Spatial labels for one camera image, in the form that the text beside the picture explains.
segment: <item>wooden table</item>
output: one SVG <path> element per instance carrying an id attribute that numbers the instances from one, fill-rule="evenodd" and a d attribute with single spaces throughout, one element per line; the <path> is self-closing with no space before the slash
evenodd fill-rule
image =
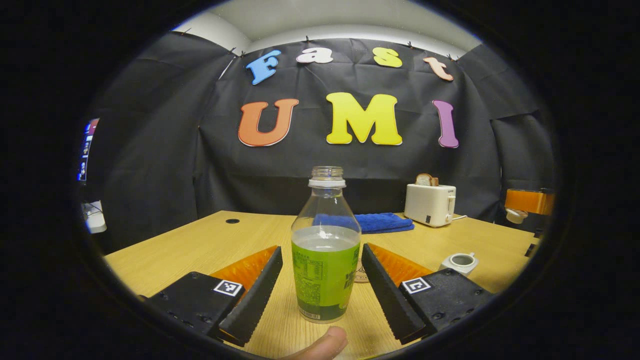
<path id="1" fill-rule="evenodd" d="M 228 224 L 230 218 L 239 219 Z M 369 283 L 355 283 L 346 314 L 329 325 L 310 323 L 296 303 L 291 230 L 294 216 L 220 211 L 106 256 L 114 273 L 135 294 L 151 296 L 190 271 L 210 274 L 272 245 L 282 246 L 283 266 L 258 326 L 243 350 L 281 357 L 309 346 L 331 325 L 347 331 L 349 345 L 337 359 L 360 359 L 401 347 L 394 339 Z M 462 218 L 441 227 L 415 223 L 412 231 L 362 236 L 399 255 L 438 270 L 449 255 L 475 252 L 469 279 L 491 292 L 505 289 L 527 264 L 532 233 Z"/>

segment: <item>foam letter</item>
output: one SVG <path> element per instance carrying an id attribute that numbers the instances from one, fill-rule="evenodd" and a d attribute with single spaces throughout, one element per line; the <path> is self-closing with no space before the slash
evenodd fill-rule
<path id="1" fill-rule="evenodd" d="M 245 104 L 240 110 L 243 115 L 238 128 L 238 139 L 248 146 L 271 146 L 284 139 L 289 133 L 291 127 L 291 113 L 293 107 L 298 104 L 296 99 L 280 99 L 274 103 L 278 108 L 278 117 L 276 126 L 268 133 L 258 131 L 258 123 L 260 122 L 260 114 L 268 103 L 264 101 L 250 102 Z"/>
<path id="2" fill-rule="evenodd" d="M 276 65 L 278 65 L 278 59 L 276 59 L 274 56 L 280 54 L 282 54 L 280 50 L 271 51 L 267 55 L 261 56 L 255 61 L 250 62 L 246 66 L 246 68 L 251 69 L 251 72 L 253 73 L 253 81 L 251 82 L 251 84 L 256 85 L 262 80 L 276 73 L 275 69 L 269 69 L 269 67 L 275 67 Z"/>
<path id="3" fill-rule="evenodd" d="M 373 55 L 376 55 L 373 57 L 373 60 L 375 60 L 378 65 L 390 67 L 402 66 L 402 60 L 397 57 L 398 53 L 393 49 L 375 47 L 373 49 Z"/>
<path id="4" fill-rule="evenodd" d="M 438 139 L 440 146 L 458 147 L 460 143 L 456 139 L 456 132 L 453 129 L 453 117 L 451 117 L 453 106 L 440 100 L 434 100 L 433 106 L 438 109 L 438 117 L 440 118 L 440 138 Z"/>
<path id="5" fill-rule="evenodd" d="M 440 79 L 444 79 L 447 81 L 452 81 L 453 76 L 444 72 L 443 68 L 447 67 L 443 63 L 439 62 L 436 58 L 424 58 L 424 62 L 429 63 L 431 65 L 431 70 L 440 77 Z"/>
<path id="6" fill-rule="evenodd" d="M 331 57 L 331 49 L 326 47 L 310 47 L 309 49 L 302 50 L 302 54 L 296 58 L 299 63 L 330 63 L 333 61 Z"/>
<path id="7" fill-rule="evenodd" d="M 371 98 L 367 110 L 363 110 L 353 95 L 334 92 L 326 96 L 333 104 L 333 127 L 326 137 L 328 143 L 350 143 L 353 137 L 347 132 L 347 122 L 351 125 L 358 141 L 363 143 L 369 137 L 373 124 L 376 132 L 371 141 L 378 145 L 400 145 L 402 137 L 396 128 L 394 106 L 397 99 L 391 95 L 378 94 Z"/>

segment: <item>green bottle label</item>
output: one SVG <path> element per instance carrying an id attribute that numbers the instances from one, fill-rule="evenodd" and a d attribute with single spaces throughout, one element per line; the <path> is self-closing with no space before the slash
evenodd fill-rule
<path id="1" fill-rule="evenodd" d="M 301 312 L 325 321 L 340 317 L 347 308 L 358 264 L 360 244 L 340 251 L 313 251 L 291 243 L 293 274 Z"/>

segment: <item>ceiling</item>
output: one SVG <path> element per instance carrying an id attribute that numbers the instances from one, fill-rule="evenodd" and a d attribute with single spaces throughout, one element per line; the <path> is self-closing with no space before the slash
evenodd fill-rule
<path id="1" fill-rule="evenodd" d="M 251 41 L 312 26 L 359 24 L 410 31 L 465 51 L 480 44 L 445 17 L 407 0 L 231 0 L 209 11 Z"/>

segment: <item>black fabric curtain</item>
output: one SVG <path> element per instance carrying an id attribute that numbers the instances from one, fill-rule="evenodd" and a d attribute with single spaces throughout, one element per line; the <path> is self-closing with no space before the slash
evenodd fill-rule
<path id="1" fill-rule="evenodd" d="M 298 63 L 310 47 L 332 50 L 330 63 Z M 372 50 L 397 51 L 398 68 L 383 67 Z M 252 85 L 246 66 L 274 49 L 275 74 Z M 446 64 L 444 81 L 423 61 Z M 457 187 L 456 213 L 493 222 L 507 187 L 552 187 L 549 134 L 535 98 L 486 47 L 452 61 L 395 43 L 314 40 L 234 56 L 192 35 L 169 33 L 140 54 L 90 110 L 100 117 L 87 187 L 102 201 L 112 252 L 219 210 L 295 215 L 307 200 L 316 165 L 344 168 L 344 195 L 355 213 L 400 212 L 406 185 L 427 172 Z M 326 96 L 353 95 L 367 109 L 376 94 L 397 99 L 398 146 L 330 144 L 333 105 Z M 250 147 L 238 137 L 241 107 L 264 101 L 259 131 L 276 123 L 279 99 L 297 99 L 282 141 Z M 460 145 L 439 145 L 431 103 L 453 105 Z"/>

